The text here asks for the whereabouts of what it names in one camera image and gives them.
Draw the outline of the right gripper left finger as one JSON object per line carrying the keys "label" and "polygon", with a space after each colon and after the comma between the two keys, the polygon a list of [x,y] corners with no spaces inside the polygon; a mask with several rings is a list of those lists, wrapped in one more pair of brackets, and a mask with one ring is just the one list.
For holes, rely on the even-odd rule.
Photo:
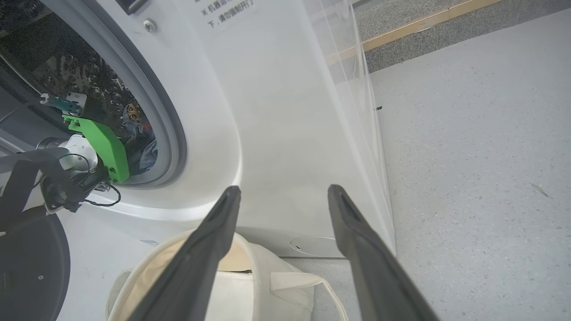
{"label": "right gripper left finger", "polygon": [[203,321],[218,264],[229,252],[241,191],[227,187],[130,316],[131,321]]}

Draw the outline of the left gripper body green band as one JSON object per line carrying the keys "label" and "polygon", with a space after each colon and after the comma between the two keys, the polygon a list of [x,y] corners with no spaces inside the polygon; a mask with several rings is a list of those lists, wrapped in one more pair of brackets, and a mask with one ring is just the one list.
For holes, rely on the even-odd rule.
{"label": "left gripper body green band", "polygon": [[40,104],[62,111],[64,123],[75,132],[68,140],[58,144],[58,147],[67,149],[80,161],[87,160],[81,162],[77,170],[94,173],[96,167],[102,165],[107,172],[104,177],[112,183],[124,183],[130,177],[126,150],[108,126],[80,117],[86,103],[87,95],[82,93],[69,92],[63,97],[43,93],[40,96]]}

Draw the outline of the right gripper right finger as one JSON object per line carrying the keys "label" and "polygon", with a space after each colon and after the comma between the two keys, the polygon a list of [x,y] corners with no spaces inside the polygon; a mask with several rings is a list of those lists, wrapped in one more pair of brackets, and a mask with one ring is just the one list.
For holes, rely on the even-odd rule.
{"label": "right gripper right finger", "polygon": [[373,231],[340,185],[327,191],[337,248],[350,262],[364,321],[436,321],[396,256]]}

